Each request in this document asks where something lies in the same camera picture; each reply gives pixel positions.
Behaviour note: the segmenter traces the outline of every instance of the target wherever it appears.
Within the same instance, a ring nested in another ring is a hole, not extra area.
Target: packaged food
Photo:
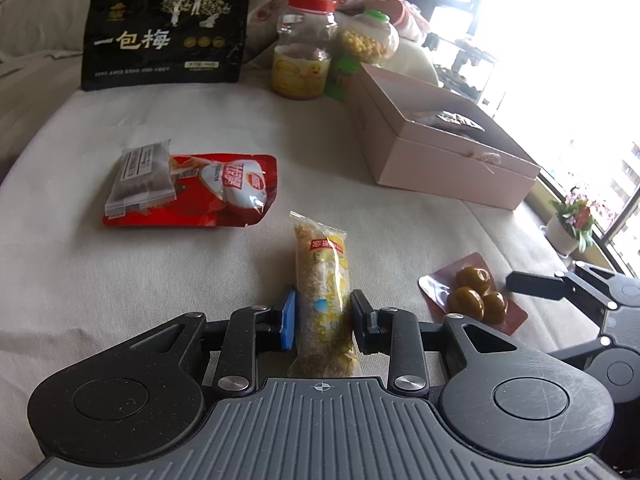
[[[447,296],[449,312],[457,312],[465,316],[482,321],[484,317],[484,303],[482,297],[470,286],[460,286],[452,290]]]
[[[169,170],[169,141],[123,150],[104,215],[119,218],[171,200],[175,200],[175,189]]]
[[[362,63],[380,63],[396,53],[400,38],[389,17],[368,9],[349,20],[340,33],[347,56]]]
[[[258,223],[276,197],[271,155],[207,153],[169,158],[175,200],[108,218],[107,226],[231,226]]]
[[[482,267],[467,266],[456,274],[458,286],[469,286],[479,294],[488,291],[493,283],[489,271]]]
[[[288,0],[278,23],[271,86],[289,99],[315,99],[324,92],[337,30],[333,0]]]
[[[91,0],[88,7],[82,90],[240,77],[249,0]]]
[[[360,62],[351,56],[340,56],[331,63],[324,93],[338,101],[346,101],[351,80],[360,68]]]
[[[484,128],[475,121],[460,114],[453,114],[444,110],[436,112],[404,112],[404,114],[409,120],[424,126],[431,126],[450,134],[471,139],[475,139],[478,133],[484,132]]]
[[[296,348],[290,377],[352,377],[360,366],[351,337],[346,233],[292,212],[298,283]]]
[[[509,301],[497,290],[489,290],[482,295],[484,317],[482,322],[488,325],[500,325],[507,317]]]

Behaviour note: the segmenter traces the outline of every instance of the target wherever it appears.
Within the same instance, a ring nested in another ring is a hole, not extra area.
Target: white pot
[[[564,230],[556,215],[553,215],[546,225],[545,236],[560,254],[571,254],[578,248],[578,240],[575,240]]]

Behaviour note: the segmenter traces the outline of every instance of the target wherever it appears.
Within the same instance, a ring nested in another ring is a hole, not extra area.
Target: black gripper pad
[[[506,438],[523,438],[509,435]],[[200,431],[149,462],[97,468],[49,458],[30,480],[609,480],[594,456],[556,466],[492,460],[457,441],[422,399],[374,378],[268,379],[219,402]]]

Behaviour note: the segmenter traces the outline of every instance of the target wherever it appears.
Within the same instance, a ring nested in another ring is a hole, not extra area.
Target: snack bag
[[[276,197],[276,160],[271,155],[207,153],[172,155],[176,199],[120,218],[107,226],[231,226],[258,223]]]
[[[145,210],[171,200],[175,200],[175,189],[169,170],[169,141],[122,150],[104,215],[119,218],[128,211]]]
[[[248,7],[249,0],[90,0],[82,90],[237,82]]]
[[[296,231],[296,347],[290,377],[352,377],[360,366],[351,338],[347,233],[291,212]]]

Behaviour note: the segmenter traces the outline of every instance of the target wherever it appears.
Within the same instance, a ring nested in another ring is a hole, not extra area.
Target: plastic bottle
[[[340,33],[340,42],[347,56],[376,64],[395,54],[400,39],[386,14],[369,9],[349,20]]]
[[[290,99],[315,99],[324,92],[335,37],[333,0],[289,0],[280,17],[271,86]]]

